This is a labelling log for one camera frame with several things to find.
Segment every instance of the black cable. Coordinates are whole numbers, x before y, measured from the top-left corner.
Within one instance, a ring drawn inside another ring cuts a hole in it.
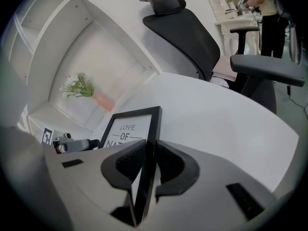
[[[306,119],[308,119],[308,113],[307,113],[307,111],[306,111],[306,108],[308,107],[308,103],[307,103],[305,106],[298,104],[297,102],[295,102],[295,101],[291,98],[291,86],[287,86],[287,90],[288,90],[289,99],[290,99],[294,104],[296,104],[298,107],[303,108],[303,112],[304,112],[304,114],[305,114],[305,117],[306,117]]]

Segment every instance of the black picture frame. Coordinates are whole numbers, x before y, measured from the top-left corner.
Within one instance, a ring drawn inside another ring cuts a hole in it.
[[[134,206],[134,213],[137,223],[140,223],[142,218],[147,216],[150,206],[150,199],[152,195],[153,181],[156,169],[156,158],[154,152],[155,152],[156,141],[159,140],[159,135],[160,135],[162,108],[160,106],[156,106],[151,108],[113,114],[106,127],[106,130],[103,134],[100,145],[98,147],[99,149],[103,148],[115,119],[143,116],[143,115],[152,115],[152,116],[151,116],[148,138],[145,145],[145,163],[141,169],[136,203]]]
[[[160,133],[160,124],[161,124],[161,117],[162,117],[162,108],[160,106],[113,114],[106,127],[106,130],[103,134],[103,137],[101,139],[101,142],[98,148],[99,149],[103,148],[115,119],[128,118],[128,117],[134,117],[134,116],[143,116],[143,115],[144,116],[152,115],[147,143],[146,143],[146,150],[154,151],[155,142],[159,140],[159,133]]]

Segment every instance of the black office chair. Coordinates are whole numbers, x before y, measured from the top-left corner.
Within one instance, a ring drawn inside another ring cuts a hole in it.
[[[210,81],[220,59],[219,46],[195,14],[185,9],[185,0],[140,1],[149,1],[155,12],[143,18],[143,23],[183,53],[197,69],[199,79]],[[305,83],[304,74],[301,67],[292,62],[267,56],[243,55],[246,33],[257,30],[257,27],[231,30],[231,33],[239,34],[237,55],[231,57],[231,68],[238,76],[231,89],[276,113],[272,81],[302,87]]]

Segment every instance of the curved desk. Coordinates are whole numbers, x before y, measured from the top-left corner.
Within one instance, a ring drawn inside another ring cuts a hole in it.
[[[298,135],[258,103],[195,78],[163,73],[115,113],[161,106],[160,139],[222,156],[271,192],[294,155]],[[101,139],[112,113],[91,139]]]

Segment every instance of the shelf compartment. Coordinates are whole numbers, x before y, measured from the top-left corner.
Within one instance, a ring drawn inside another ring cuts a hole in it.
[[[82,1],[97,23],[103,26],[129,52],[129,54],[145,68],[145,70],[162,73],[157,62],[134,35],[129,31],[125,31],[111,15],[103,12],[90,1]]]
[[[85,126],[98,105],[92,98],[64,99],[60,87],[65,83],[66,76],[86,72],[95,91],[116,102],[143,71],[144,68],[136,59],[105,28],[93,21],[81,32],[62,59],[49,100]]]
[[[10,60],[13,44],[17,35],[17,27],[13,17],[11,18],[10,22],[7,24],[8,29],[4,31],[4,39],[3,39],[3,53]]]
[[[20,23],[21,33],[32,50],[35,50],[37,39],[44,25],[63,2],[64,0],[35,0],[33,2]]]
[[[92,17],[81,0],[68,0],[51,18],[38,41],[29,69],[28,113],[48,100],[53,78],[63,56],[91,21]]]
[[[21,113],[17,122],[17,127],[23,132],[31,133],[28,117],[25,113]]]
[[[23,0],[16,10],[17,19],[20,23],[24,20],[27,12],[36,0]]]
[[[10,65],[23,82],[26,82],[31,58],[31,52],[24,44],[21,36],[17,34],[12,48]]]
[[[44,127],[48,126],[62,133],[70,133],[74,140],[89,139],[92,135],[91,131],[63,115],[48,101],[33,111],[29,115],[29,120],[32,124],[31,129],[37,128],[43,131]]]
[[[29,125],[30,125],[30,130],[32,135],[39,141],[41,142],[41,138],[43,135],[43,130],[36,125],[36,123],[29,117]]]

